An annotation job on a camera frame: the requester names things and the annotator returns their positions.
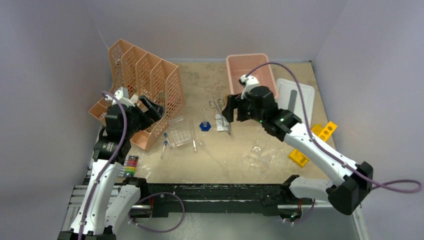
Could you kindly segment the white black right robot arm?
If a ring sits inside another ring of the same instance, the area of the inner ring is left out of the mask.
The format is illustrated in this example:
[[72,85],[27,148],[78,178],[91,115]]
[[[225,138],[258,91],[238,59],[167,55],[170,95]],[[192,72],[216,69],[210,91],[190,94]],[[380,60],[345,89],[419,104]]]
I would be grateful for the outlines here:
[[300,198],[329,202],[337,211],[351,215],[371,192],[374,169],[364,161],[358,164],[329,146],[310,132],[300,117],[278,107],[273,93],[266,86],[256,86],[246,95],[230,94],[222,115],[231,123],[255,120],[271,136],[303,153],[329,178],[294,177],[281,189],[280,196],[288,204]]

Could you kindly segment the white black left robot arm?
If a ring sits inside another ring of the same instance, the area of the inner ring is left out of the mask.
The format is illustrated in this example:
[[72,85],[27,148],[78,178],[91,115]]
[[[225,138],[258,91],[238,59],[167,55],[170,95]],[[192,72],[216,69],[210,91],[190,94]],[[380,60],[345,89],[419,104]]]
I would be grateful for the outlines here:
[[125,96],[110,96],[112,104],[106,110],[105,125],[93,147],[91,176],[81,207],[70,228],[58,234],[59,240],[115,240],[117,228],[123,222],[131,205],[142,205],[149,199],[144,186],[146,180],[128,177],[117,199],[110,198],[125,158],[131,149],[131,138],[160,121],[165,105],[150,101],[146,96],[139,100],[147,108],[143,111]]

